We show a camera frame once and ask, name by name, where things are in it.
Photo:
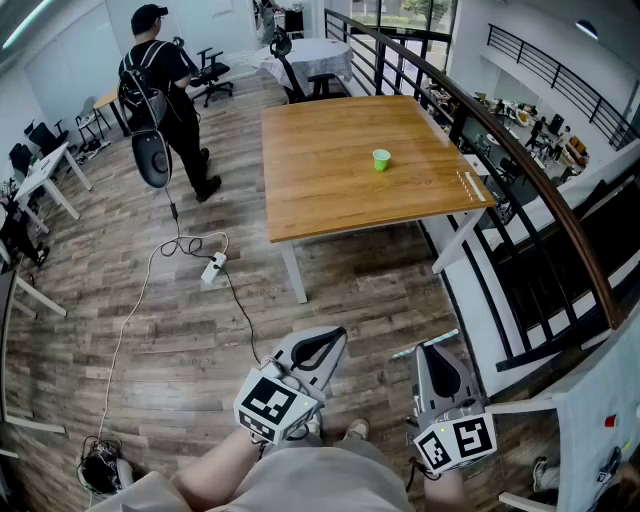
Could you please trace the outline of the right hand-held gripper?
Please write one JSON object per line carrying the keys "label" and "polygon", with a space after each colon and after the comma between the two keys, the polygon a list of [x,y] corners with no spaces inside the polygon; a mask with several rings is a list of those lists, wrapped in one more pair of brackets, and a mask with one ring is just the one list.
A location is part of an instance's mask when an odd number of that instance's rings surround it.
{"label": "right hand-held gripper", "polygon": [[[439,345],[419,347],[417,371],[417,433],[412,442],[433,475],[475,463],[497,451],[493,415],[477,397],[471,372],[453,353]],[[461,402],[439,416],[443,399]]]}

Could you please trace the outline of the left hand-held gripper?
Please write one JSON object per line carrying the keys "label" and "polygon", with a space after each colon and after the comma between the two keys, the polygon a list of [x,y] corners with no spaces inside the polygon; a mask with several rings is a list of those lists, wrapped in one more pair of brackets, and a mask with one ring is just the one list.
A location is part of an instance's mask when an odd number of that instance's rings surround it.
{"label": "left hand-held gripper", "polygon": [[323,392],[346,347],[346,329],[320,326],[285,336],[253,368],[233,407],[237,423],[273,445],[290,438],[324,407]]}

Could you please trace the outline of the person's right forearm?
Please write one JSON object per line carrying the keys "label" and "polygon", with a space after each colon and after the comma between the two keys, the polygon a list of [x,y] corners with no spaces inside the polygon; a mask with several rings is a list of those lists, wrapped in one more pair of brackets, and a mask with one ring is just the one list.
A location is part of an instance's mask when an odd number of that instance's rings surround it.
{"label": "person's right forearm", "polygon": [[472,512],[461,471],[444,472],[438,480],[426,478],[423,486],[426,512]]}

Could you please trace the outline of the person's left forearm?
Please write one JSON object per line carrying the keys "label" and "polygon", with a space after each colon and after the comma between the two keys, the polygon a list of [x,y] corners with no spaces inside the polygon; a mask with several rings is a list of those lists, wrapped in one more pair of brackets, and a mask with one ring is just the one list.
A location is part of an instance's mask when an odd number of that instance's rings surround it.
{"label": "person's left forearm", "polygon": [[180,469],[172,483],[194,512],[228,504],[258,460],[261,446],[238,428],[215,448]]}

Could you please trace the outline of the person's beige shorts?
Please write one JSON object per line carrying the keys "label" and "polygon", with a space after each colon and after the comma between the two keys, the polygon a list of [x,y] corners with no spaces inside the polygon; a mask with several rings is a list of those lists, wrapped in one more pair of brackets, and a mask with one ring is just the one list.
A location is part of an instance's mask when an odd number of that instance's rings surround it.
{"label": "person's beige shorts", "polygon": [[[151,472],[86,512],[196,512],[177,484]],[[386,465],[338,447],[265,455],[236,491],[203,512],[414,512]]]}

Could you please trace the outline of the white power strip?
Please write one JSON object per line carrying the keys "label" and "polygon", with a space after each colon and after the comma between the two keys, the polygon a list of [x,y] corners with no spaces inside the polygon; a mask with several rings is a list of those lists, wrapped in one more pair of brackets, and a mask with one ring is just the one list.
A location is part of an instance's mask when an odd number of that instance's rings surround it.
{"label": "white power strip", "polygon": [[209,262],[201,274],[201,280],[207,285],[212,284],[223,269],[226,259],[226,255],[221,252],[216,252],[213,256],[210,256]]}

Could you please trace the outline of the white table light cloth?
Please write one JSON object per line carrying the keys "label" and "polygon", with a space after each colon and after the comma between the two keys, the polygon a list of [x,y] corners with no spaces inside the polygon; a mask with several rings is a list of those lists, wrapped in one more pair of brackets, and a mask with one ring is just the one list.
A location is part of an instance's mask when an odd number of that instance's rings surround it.
{"label": "white table light cloth", "polygon": [[[560,486],[555,506],[503,492],[523,512],[587,512],[605,488],[601,470],[616,448],[628,459],[640,446],[640,316],[628,318],[579,366],[527,399],[492,404],[491,414],[554,410],[560,431]],[[606,428],[607,416],[617,426]]]}

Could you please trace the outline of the wooden table white legs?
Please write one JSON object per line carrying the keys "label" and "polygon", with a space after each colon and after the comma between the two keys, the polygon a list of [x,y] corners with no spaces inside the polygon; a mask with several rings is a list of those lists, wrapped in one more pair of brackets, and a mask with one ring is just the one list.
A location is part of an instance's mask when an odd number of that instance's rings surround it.
{"label": "wooden table white legs", "polygon": [[[435,260],[457,258],[496,202],[428,113],[410,96],[348,97],[272,107],[262,113],[268,238],[282,254],[299,303],[307,301],[294,242],[459,213]],[[390,152],[384,172],[373,151]],[[469,200],[456,171],[470,172],[486,202]]]}

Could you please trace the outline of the black railing wooden handrail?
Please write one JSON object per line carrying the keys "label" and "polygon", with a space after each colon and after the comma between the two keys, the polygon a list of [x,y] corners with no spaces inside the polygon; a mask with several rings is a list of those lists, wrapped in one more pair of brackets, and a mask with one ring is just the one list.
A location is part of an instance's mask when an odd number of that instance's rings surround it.
{"label": "black railing wooden handrail", "polygon": [[[575,211],[524,147],[481,103],[424,58],[377,30],[343,14],[324,12],[327,36],[356,44],[356,83],[368,94],[402,85],[421,106],[444,122],[466,156],[489,172],[498,207],[482,214],[478,241],[497,278],[517,330],[506,327],[484,276],[478,278],[502,347],[494,367],[507,372],[555,356],[622,324],[627,291],[614,284],[596,255]],[[492,248],[489,228],[497,231]]]}

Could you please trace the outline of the dark oval hanging device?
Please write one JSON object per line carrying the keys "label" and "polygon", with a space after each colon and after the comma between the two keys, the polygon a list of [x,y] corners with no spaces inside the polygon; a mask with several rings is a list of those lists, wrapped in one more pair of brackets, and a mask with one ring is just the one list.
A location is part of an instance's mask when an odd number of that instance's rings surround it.
{"label": "dark oval hanging device", "polygon": [[172,158],[162,134],[158,130],[134,132],[131,145],[143,181],[155,189],[166,187],[172,177]]}

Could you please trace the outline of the black high-back office chair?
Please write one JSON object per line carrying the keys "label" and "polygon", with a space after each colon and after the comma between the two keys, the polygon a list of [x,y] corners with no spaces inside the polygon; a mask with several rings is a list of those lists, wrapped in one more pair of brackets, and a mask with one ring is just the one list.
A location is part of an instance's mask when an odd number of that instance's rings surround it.
{"label": "black high-back office chair", "polygon": [[297,80],[291,64],[286,58],[286,56],[292,51],[292,47],[292,41],[287,33],[282,28],[277,27],[269,49],[271,55],[282,64],[286,76],[290,81],[290,87],[285,87],[285,92],[290,104],[323,99],[345,98],[349,96],[344,88],[340,91],[331,90],[330,82],[332,80],[339,82],[338,77],[332,73],[310,76],[308,78],[308,82],[313,85],[313,91],[309,95],[305,94]]}

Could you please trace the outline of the round table checkered cloth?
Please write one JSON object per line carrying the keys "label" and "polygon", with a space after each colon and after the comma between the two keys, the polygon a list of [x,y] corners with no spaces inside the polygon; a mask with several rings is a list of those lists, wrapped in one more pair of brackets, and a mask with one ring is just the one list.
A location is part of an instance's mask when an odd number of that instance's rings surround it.
{"label": "round table checkered cloth", "polygon": [[[285,58],[305,95],[311,93],[312,84],[308,81],[311,76],[330,73],[346,81],[353,77],[352,48],[343,41],[326,38],[295,39]],[[263,47],[254,54],[251,66],[270,73],[281,86],[291,87],[283,64],[271,54],[268,47]]]}

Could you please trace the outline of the grey chair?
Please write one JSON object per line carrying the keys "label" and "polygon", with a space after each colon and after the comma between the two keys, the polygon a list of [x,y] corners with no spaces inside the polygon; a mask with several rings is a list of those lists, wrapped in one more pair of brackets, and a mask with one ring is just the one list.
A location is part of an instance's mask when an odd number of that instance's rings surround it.
{"label": "grey chair", "polygon": [[102,112],[95,107],[95,103],[95,97],[88,97],[83,104],[80,114],[75,117],[76,126],[84,145],[87,144],[87,138],[85,137],[84,132],[88,132],[93,139],[96,139],[96,134],[92,130],[93,125],[98,127],[101,138],[104,137],[103,125],[108,129],[111,129],[110,124],[107,122]]}

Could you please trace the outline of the small wooden side table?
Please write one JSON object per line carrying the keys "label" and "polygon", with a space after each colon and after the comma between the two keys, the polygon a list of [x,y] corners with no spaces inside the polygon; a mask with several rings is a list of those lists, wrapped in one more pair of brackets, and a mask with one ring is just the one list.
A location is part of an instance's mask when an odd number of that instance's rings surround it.
{"label": "small wooden side table", "polygon": [[105,95],[103,95],[99,100],[97,100],[96,103],[94,104],[94,108],[96,110],[99,110],[104,107],[109,107],[111,109],[111,112],[116,122],[120,126],[123,135],[125,137],[129,137],[130,131],[126,123],[126,117],[121,114],[117,101],[118,101],[117,89],[114,88],[111,91],[107,92]]}

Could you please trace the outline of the white desk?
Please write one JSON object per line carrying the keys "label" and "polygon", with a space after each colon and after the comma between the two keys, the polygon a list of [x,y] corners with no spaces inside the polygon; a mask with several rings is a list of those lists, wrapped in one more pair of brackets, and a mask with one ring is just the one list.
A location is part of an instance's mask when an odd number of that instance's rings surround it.
{"label": "white desk", "polygon": [[29,197],[39,187],[44,187],[48,194],[54,199],[54,202],[63,206],[75,220],[80,218],[80,214],[52,181],[53,172],[62,159],[67,161],[71,170],[76,174],[84,187],[88,191],[92,190],[91,183],[77,164],[74,157],[71,155],[68,146],[68,142],[63,143],[59,148],[44,157],[37,165],[34,165],[31,173],[23,180],[15,195],[15,201],[19,208],[25,212],[36,224],[39,230],[45,234],[49,233],[49,228],[28,206]]}

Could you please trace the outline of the black balcony railing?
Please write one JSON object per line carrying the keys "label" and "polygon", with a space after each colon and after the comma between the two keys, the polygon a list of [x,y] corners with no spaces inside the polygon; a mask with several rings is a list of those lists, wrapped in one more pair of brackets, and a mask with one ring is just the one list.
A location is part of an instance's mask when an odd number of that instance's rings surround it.
{"label": "black balcony railing", "polygon": [[640,140],[640,133],[591,85],[556,59],[518,36],[489,23],[487,45],[541,78],[584,114],[615,150]]}

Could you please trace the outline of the black chairs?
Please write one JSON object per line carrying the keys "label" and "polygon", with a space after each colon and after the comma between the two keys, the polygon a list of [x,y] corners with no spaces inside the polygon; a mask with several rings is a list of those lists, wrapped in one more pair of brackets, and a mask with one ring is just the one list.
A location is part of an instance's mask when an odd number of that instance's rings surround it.
{"label": "black chairs", "polygon": [[30,124],[25,130],[29,141],[35,145],[32,151],[27,145],[17,143],[9,152],[9,159],[13,168],[23,174],[27,174],[28,168],[34,157],[46,157],[58,149],[68,138],[69,131],[62,130],[60,121],[55,124],[58,134],[54,134],[44,122],[37,126]]}

